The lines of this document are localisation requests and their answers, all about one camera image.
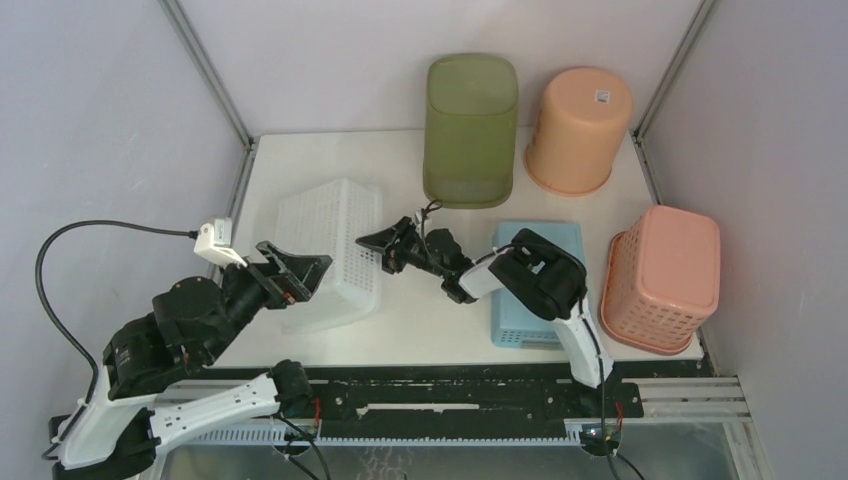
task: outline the white plastic basket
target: white plastic basket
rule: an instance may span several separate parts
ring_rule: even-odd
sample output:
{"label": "white plastic basket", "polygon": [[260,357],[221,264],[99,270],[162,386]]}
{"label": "white plastic basket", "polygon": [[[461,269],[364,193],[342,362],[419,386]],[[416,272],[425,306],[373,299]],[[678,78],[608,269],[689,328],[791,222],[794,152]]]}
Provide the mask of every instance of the white plastic basket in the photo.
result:
{"label": "white plastic basket", "polygon": [[280,312],[282,328],[314,332],[361,319],[377,307],[380,259],[356,245],[380,228],[377,187],[339,179],[280,201],[274,244],[295,255],[325,254],[333,264],[307,303]]}

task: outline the green plastic bin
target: green plastic bin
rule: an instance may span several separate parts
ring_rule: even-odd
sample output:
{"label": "green plastic bin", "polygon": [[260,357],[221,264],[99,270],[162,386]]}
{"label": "green plastic bin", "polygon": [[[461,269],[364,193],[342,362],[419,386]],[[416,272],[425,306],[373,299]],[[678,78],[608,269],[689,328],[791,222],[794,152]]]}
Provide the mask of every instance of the green plastic bin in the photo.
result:
{"label": "green plastic bin", "polygon": [[424,192],[448,208],[500,205],[512,192],[518,78],[494,55],[451,55],[430,66]]}

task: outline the white tabletop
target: white tabletop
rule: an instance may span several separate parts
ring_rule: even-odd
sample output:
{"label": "white tabletop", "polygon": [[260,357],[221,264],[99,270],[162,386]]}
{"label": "white tabletop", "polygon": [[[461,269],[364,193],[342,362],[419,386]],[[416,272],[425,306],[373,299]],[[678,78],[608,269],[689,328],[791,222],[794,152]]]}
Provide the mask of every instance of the white tabletop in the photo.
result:
{"label": "white tabletop", "polygon": [[[492,234],[503,220],[579,223],[597,307],[610,241],[652,205],[633,144],[629,136],[624,139],[612,175],[598,192],[565,198],[545,192],[528,177],[522,152],[531,133],[519,129],[514,187],[506,203],[484,210],[443,209],[433,214],[431,228],[449,228],[466,255],[476,258],[491,250]],[[341,177],[379,185],[386,227],[412,215],[427,204],[421,185],[423,151],[422,130],[262,137],[233,242],[235,249],[261,258],[253,245],[273,241],[279,200]],[[274,312],[260,312],[216,366],[267,366],[286,358],[308,366],[567,361],[563,351],[493,345],[488,298],[457,305],[439,288],[440,279],[412,267],[398,275],[385,274],[381,281],[378,309],[347,326],[284,334],[275,324]],[[601,336],[616,361],[703,357],[697,340],[683,353],[666,357],[622,345],[602,331]]]}

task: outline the blue tray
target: blue tray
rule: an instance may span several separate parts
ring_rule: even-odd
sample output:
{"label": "blue tray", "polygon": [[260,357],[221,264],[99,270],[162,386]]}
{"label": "blue tray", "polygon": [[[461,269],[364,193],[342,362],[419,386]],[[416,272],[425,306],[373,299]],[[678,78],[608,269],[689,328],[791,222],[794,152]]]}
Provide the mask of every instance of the blue tray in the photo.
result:
{"label": "blue tray", "polygon": [[[576,223],[502,222],[495,231],[493,246],[506,245],[522,228],[533,230],[586,263],[583,236]],[[562,348],[551,322],[531,313],[505,288],[492,294],[492,342],[509,348]]]}

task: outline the label sticker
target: label sticker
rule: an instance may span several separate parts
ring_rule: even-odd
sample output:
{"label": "label sticker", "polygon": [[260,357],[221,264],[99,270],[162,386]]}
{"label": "label sticker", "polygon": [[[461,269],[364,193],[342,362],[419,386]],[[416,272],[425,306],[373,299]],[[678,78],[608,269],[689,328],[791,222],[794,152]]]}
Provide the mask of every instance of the label sticker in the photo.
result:
{"label": "label sticker", "polygon": [[598,103],[609,103],[609,90],[595,90],[595,101]]}

